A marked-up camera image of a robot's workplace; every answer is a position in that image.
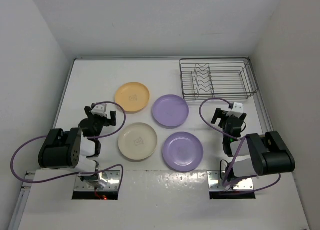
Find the orange plate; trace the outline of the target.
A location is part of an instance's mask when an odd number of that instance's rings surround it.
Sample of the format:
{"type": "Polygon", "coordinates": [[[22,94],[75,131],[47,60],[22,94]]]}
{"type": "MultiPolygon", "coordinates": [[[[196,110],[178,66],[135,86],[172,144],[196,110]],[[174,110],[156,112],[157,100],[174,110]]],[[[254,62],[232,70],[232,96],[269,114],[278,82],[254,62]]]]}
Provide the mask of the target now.
{"type": "Polygon", "coordinates": [[[150,100],[150,91],[142,83],[128,82],[118,88],[114,100],[126,112],[135,113],[144,109],[150,100]]]}

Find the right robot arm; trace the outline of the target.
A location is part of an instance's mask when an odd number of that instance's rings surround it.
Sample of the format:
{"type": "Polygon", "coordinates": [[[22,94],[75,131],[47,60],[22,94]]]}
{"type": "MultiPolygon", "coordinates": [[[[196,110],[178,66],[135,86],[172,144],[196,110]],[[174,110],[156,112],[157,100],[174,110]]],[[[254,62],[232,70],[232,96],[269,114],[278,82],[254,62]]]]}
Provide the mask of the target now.
{"type": "Polygon", "coordinates": [[[232,186],[246,178],[292,173],[296,161],[277,131],[251,133],[240,139],[246,116],[217,108],[211,120],[212,124],[220,120],[223,151],[232,158],[225,170],[220,171],[222,183],[232,186]]]}

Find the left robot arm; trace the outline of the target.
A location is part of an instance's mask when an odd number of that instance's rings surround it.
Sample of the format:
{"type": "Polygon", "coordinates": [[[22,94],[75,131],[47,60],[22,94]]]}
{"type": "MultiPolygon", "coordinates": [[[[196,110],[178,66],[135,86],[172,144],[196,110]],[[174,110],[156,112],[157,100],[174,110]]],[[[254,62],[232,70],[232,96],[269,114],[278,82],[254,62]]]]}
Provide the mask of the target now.
{"type": "Polygon", "coordinates": [[[38,155],[38,163],[45,169],[68,169],[81,173],[80,180],[87,185],[102,190],[109,183],[105,172],[98,172],[100,164],[94,160],[101,153],[98,140],[104,127],[117,125],[116,111],[107,114],[107,104],[86,106],[87,118],[81,120],[78,127],[64,131],[51,129],[38,155]]]}

